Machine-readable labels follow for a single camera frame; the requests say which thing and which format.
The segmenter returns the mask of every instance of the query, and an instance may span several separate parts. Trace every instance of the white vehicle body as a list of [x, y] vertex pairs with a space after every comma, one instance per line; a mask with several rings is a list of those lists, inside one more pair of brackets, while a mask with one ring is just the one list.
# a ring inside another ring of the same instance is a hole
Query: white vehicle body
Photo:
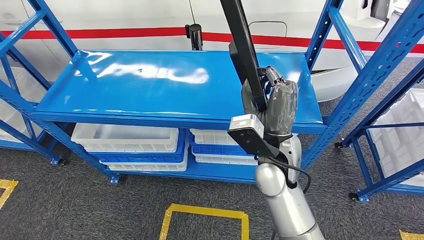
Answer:
[[[194, 21], [204, 33], [229, 34], [219, 0], [45, 0], [66, 30], [183, 27]], [[357, 41], [374, 41], [385, 22], [371, 17], [373, 0], [344, 1], [341, 14]], [[310, 39], [325, 0], [243, 0], [252, 35]], [[13, 31], [34, 13], [26, 0], [0, 1], [0, 32]], [[39, 22], [34, 30], [47, 30]], [[333, 28], [327, 39], [338, 40]], [[73, 39], [79, 49], [190, 50], [182, 36]], [[69, 62], [55, 39], [21, 39], [15, 46], [49, 80], [54, 82]], [[257, 51], [305, 52], [303, 45], [256, 44]], [[228, 50], [226, 41], [203, 42], [204, 50]], [[346, 92], [357, 76], [344, 49], [324, 48], [314, 66], [312, 84], [318, 101]]]

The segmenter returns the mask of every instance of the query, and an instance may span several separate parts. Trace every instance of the red stripe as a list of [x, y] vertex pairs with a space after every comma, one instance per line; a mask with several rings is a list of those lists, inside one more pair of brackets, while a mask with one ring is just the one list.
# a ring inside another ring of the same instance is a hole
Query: red stripe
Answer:
[[[139, 38], [139, 37], [171, 37], [185, 36], [184, 27], [149, 27], [149, 28], [119, 28], [119, 29], [74, 29], [66, 30], [72, 39], [107, 39], [107, 38]], [[0, 31], [8, 36], [12, 31]], [[204, 41], [227, 42], [232, 39], [229, 33], [203, 32]], [[22, 39], [55, 39], [49, 30], [32, 30], [27, 32]], [[308, 47], [311, 39], [302, 37], [281, 37], [253, 35], [255, 44]], [[380, 45], [377, 41], [358, 41], [359, 47], [364, 51], [375, 51]], [[342, 41], [327, 39], [324, 43], [326, 49], [345, 49]], [[424, 53], [424, 44], [416, 44], [410, 53]]]
[[[8, 36], [12, 31], [0, 31]], [[66, 30], [71, 39], [109, 39], [137, 37], [170, 37], [185, 36], [184, 27], [151, 27], [151, 28], [120, 28], [120, 29], [75, 29]], [[55, 39], [49, 30], [28, 31], [22, 39]]]

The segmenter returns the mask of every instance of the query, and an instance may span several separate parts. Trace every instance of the stacked bins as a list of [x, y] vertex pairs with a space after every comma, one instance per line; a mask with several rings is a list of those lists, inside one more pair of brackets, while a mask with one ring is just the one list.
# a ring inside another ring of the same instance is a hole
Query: stacked bins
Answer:
[[[424, 89], [411, 88], [401, 100], [380, 116], [374, 125], [422, 122]], [[424, 159], [424, 126], [370, 128], [369, 132], [385, 178]], [[402, 184], [424, 187], [423, 174]]]
[[71, 140], [112, 171], [185, 171], [188, 140], [184, 129], [77, 123]]
[[198, 163], [257, 165], [225, 130], [190, 129], [188, 139]]
[[[27, 101], [38, 103], [46, 93], [46, 90], [22, 67], [11, 67], [13, 76], [18, 86], [20, 95]], [[10, 87], [4, 69], [0, 70], [0, 80]], [[12, 126], [14, 129], [30, 137], [27, 126], [25, 126], [22, 114], [11, 107], [8, 103], [0, 99], [0, 119]], [[38, 137], [42, 129], [32, 122], [32, 128]], [[0, 129], [0, 140], [21, 143], [18, 139]]]

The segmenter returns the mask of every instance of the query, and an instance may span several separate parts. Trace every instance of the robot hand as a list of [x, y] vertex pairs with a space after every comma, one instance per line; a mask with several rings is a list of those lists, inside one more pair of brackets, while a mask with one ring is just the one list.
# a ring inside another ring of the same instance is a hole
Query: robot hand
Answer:
[[273, 66], [268, 66], [265, 74], [264, 82], [268, 81], [272, 87], [268, 108], [263, 112], [258, 110], [246, 80], [241, 88], [244, 113], [256, 115], [265, 127], [265, 134], [280, 138], [290, 136], [298, 103], [298, 86], [295, 82], [284, 79]]

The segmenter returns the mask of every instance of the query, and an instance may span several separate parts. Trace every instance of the gray carpet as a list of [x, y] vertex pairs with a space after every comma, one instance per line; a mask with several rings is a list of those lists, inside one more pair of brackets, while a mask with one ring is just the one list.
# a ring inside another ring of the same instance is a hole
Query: gray carpet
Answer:
[[[340, 137], [418, 61], [404, 60]], [[323, 113], [337, 101], [321, 104]], [[310, 139], [302, 136], [304, 147]], [[363, 153], [371, 163], [367, 147]], [[244, 211], [249, 216], [250, 239], [271, 237], [271, 219], [254, 185], [128, 176], [113, 186], [79, 157], [72, 155], [70, 160], [64, 167], [51, 166], [37, 153], [0, 149], [0, 179], [19, 180], [0, 210], [0, 240], [157, 240], [171, 203]], [[312, 184], [306, 198], [328, 240], [400, 240], [399, 229], [424, 234], [422, 196], [380, 193], [369, 203], [348, 198], [349, 192], [364, 187], [352, 149], [329, 146], [309, 172]], [[168, 233], [169, 240], [240, 237], [239, 220], [178, 212], [172, 215]]]

